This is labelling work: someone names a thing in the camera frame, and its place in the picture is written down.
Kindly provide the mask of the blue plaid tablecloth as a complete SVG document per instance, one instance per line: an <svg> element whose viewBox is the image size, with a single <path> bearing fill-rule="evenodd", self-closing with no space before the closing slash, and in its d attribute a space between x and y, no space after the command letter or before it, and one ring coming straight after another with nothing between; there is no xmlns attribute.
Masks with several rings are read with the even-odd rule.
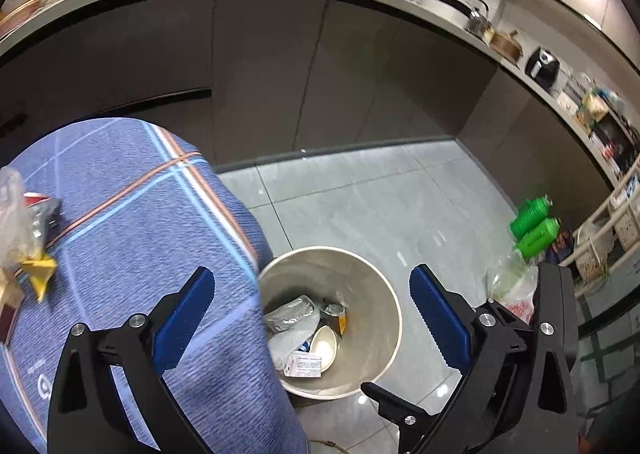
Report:
<svg viewBox="0 0 640 454"><path fill-rule="evenodd" d="M1 401L24 438L47 448L52 384L73 325L150 313L201 266L215 296L164 379L217 453L303 453L308 442L273 368L257 276L272 258L255 218L198 148L158 125L88 120L28 146L10 165L29 192L57 198L46 298L28 293L1 349Z"/></svg>

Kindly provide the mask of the clear crumpled plastic bag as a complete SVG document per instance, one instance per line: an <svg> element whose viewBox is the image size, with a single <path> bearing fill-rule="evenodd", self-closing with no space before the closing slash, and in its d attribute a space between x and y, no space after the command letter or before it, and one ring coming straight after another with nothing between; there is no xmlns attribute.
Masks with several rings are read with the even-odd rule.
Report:
<svg viewBox="0 0 640 454"><path fill-rule="evenodd" d="M42 254L40 229L35 227L34 213L26 206L25 189L20 172L1 169L0 260L3 269L20 265L24 260L39 259Z"/></svg>

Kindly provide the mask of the blue white snack bag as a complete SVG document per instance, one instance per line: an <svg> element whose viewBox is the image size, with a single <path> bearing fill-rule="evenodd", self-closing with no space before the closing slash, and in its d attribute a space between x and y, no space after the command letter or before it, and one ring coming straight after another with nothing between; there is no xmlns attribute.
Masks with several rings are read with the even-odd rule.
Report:
<svg viewBox="0 0 640 454"><path fill-rule="evenodd" d="M303 352L303 353L308 353L311 351L311 340L308 339L305 342L303 342L297 349L297 352Z"/></svg>

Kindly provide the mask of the beige cardboard box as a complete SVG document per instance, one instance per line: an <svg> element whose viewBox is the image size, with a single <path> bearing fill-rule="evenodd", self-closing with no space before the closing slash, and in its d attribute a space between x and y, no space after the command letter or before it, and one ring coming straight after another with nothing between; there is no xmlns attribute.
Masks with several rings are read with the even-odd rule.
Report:
<svg viewBox="0 0 640 454"><path fill-rule="evenodd" d="M10 342L24 298L24 291L15 276L2 269L0 272L0 344Z"/></svg>

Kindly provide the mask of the paper cup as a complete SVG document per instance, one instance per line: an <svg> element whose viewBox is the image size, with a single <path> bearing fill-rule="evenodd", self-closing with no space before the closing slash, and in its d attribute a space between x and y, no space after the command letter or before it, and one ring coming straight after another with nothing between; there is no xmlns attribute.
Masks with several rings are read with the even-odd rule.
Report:
<svg viewBox="0 0 640 454"><path fill-rule="evenodd" d="M325 373L337 357L338 336L330 326L320 327L311 339L309 352L320 362L320 373Z"/></svg>

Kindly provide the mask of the white plastic bag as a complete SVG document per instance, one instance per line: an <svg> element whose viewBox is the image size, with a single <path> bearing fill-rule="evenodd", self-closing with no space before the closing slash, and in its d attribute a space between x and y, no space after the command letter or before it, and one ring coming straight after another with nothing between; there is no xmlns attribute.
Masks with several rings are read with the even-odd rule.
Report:
<svg viewBox="0 0 640 454"><path fill-rule="evenodd" d="M276 333L268 341L269 353L276 370L283 370L290 355L314 336L320 322L320 313L313 310L288 330Z"/></svg>

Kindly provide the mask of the yellow wrapper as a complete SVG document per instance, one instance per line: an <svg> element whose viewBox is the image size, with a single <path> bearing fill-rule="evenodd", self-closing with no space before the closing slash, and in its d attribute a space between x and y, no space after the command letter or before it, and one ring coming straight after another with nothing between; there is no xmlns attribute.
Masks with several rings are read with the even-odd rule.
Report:
<svg viewBox="0 0 640 454"><path fill-rule="evenodd" d="M48 283L57 267L58 263L50 255L43 255L40 259L26 259L21 262L21 270L27 275L38 303L46 298Z"/></svg>

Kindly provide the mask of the white trash bin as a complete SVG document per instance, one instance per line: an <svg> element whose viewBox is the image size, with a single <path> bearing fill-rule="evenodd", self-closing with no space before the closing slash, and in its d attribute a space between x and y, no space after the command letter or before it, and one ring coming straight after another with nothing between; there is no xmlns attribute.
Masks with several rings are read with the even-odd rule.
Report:
<svg viewBox="0 0 640 454"><path fill-rule="evenodd" d="M272 260L258 276L262 312L308 297L319 310L320 328L336 335L336 356L317 377L278 371L292 396L332 401L354 396L393 364L402 337L402 316L390 282L372 263L348 250L314 246Z"/></svg>

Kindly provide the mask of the black air fryer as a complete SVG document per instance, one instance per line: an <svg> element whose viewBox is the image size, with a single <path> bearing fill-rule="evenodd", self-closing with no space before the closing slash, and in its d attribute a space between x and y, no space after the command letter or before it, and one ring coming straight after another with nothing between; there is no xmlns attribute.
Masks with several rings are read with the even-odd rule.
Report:
<svg viewBox="0 0 640 454"><path fill-rule="evenodd" d="M560 61L550 50L538 46L530 54L525 65L525 73L541 88L550 91L560 71Z"/></svg>

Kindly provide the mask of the green bottle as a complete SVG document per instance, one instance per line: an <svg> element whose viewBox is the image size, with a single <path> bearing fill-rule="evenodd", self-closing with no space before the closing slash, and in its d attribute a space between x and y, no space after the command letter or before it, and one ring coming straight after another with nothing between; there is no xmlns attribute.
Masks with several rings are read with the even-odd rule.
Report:
<svg viewBox="0 0 640 454"><path fill-rule="evenodd" d="M520 240L548 217L553 203L548 195L526 199L518 208L518 214L510 223L509 229L515 240Z"/></svg>
<svg viewBox="0 0 640 454"><path fill-rule="evenodd" d="M558 218L545 218L525 234L515 245L525 261L544 252L559 235L561 222Z"/></svg>

